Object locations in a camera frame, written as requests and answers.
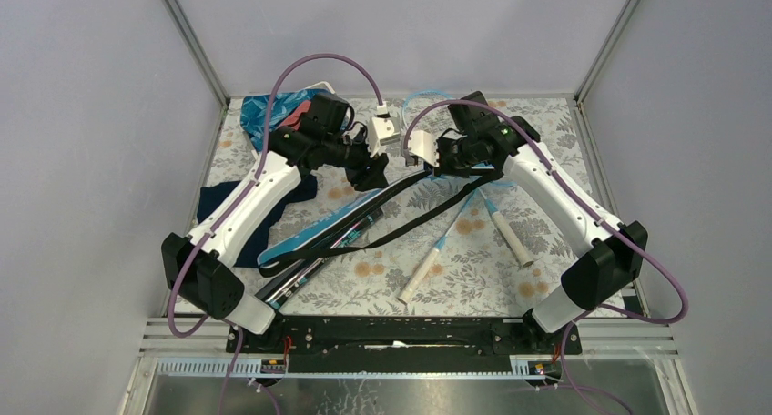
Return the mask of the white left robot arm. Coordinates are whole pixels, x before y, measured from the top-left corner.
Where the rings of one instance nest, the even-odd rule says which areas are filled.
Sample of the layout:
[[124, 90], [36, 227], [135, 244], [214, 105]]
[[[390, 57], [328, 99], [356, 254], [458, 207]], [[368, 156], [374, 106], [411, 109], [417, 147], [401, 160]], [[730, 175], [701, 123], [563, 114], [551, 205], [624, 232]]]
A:
[[246, 291], [232, 268], [250, 236], [271, 212], [313, 171], [346, 168], [359, 190], [387, 187], [384, 154], [345, 132], [349, 103], [328, 91], [316, 93], [293, 126], [279, 125], [264, 138], [268, 147], [231, 193], [187, 235], [169, 234], [161, 255], [169, 300], [183, 298], [206, 316], [248, 332], [259, 351], [270, 352], [282, 340], [277, 311]]

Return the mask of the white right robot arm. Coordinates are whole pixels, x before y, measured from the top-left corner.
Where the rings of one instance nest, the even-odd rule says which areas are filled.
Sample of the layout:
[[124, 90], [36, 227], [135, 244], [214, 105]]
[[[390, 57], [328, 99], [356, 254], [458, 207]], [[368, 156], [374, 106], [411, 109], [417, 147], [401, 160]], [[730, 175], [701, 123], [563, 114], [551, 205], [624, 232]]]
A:
[[558, 330], [596, 309], [638, 278], [648, 234], [637, 221], [623, 223], [594, 201], [554, 159], [540, 134], [520, 116], [498, 115], [481, 92], [451, 102], [447, 109], [460, 132], [438, 144], [443, 173], [481, 163], [513, 180], [553, 221], [577, 260], [560, 285], [525, 313], [524, 345], [544, 353]]

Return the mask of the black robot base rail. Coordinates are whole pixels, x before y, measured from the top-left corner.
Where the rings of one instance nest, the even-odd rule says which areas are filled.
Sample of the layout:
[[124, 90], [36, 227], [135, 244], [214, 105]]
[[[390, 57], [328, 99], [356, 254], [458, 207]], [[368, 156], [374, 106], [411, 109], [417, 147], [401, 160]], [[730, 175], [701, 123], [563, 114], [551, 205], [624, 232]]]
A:
[[228, 353], [276, 355], [291, 373], [504, 373], [512, 356], [582, 353], [577, 329], [519, 318], [278, 315], [262, 334], [229, 331]]

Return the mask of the blue racket cover bag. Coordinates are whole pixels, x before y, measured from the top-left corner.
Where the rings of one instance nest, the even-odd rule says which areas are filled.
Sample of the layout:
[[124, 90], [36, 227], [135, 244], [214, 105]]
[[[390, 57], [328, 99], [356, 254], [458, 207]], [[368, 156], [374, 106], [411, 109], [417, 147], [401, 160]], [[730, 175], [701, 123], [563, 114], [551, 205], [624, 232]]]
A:
[[366, 192], [325, 218], [313, 221], [300, 233], [268, 247], [257, 257], [259, 273], [263, 277], [273, 277], [291, 264], [287, 260], [272, 263], [274, 258], [300, 249], [321, 247], [330, 241], [335, 241], [353, 225], [366, 218], [372, 212], [373, 201], [385, 191], [386, 189], [383, 188]]

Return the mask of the black shuttlecock tube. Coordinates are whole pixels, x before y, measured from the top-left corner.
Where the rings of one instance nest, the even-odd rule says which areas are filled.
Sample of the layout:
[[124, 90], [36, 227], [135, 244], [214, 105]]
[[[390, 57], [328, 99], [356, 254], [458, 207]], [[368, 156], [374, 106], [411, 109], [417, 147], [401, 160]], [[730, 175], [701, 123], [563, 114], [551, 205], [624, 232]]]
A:
[[[383, 216], [381, 208], [373, 209], [362, 220], [358, 220], [342, 230], [341, 233], [334, 233], [331, 238], [325, 239], [321, 245], [328, 248], [343, 248], [351, 246], [367, 230]], [[321, 269], [326, 267], [330, 258], [316, 258], [313, 260], [300, 260], [292, 264], [287, 270], [274, 277], [270, 282], [263, 286], [255, 297], [275, 310], [282, 306], [312, 277]]]

